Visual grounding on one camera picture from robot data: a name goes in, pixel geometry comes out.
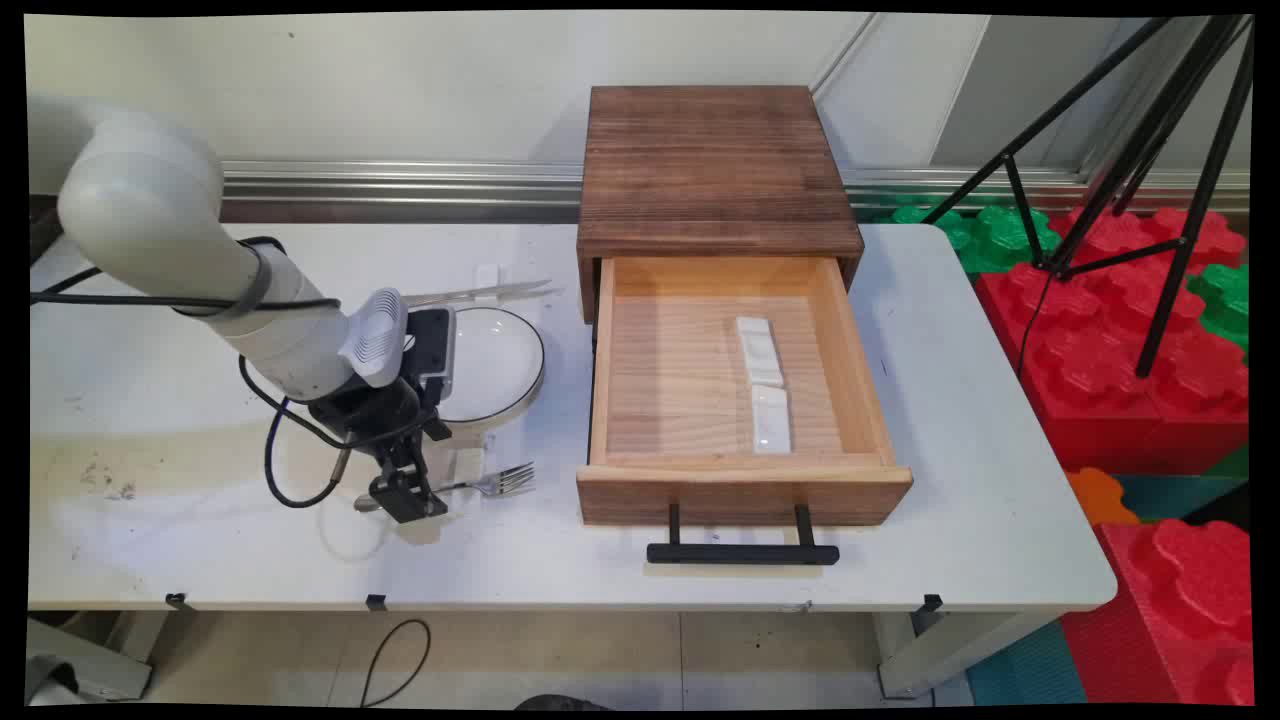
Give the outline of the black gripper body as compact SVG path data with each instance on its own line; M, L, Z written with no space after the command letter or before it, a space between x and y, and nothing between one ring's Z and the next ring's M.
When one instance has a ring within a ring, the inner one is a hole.
M310 415L337 436L353 436L356 450L379 464L412 464L425 438L439 442L453 436L438 411L444 389L440 377L401 377L381 388L356 377L335 393L312 401Z

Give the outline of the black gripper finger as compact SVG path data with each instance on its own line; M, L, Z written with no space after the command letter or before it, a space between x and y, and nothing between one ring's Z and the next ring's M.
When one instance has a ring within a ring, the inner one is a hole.
M449 512L448 503L431 488L421 439L401 439L404 462L399 469L399 496L407 518L438 518Z
M421 477L416 470L384 468L370 482L369 496L399 524L430 516L430 502L422 495Z

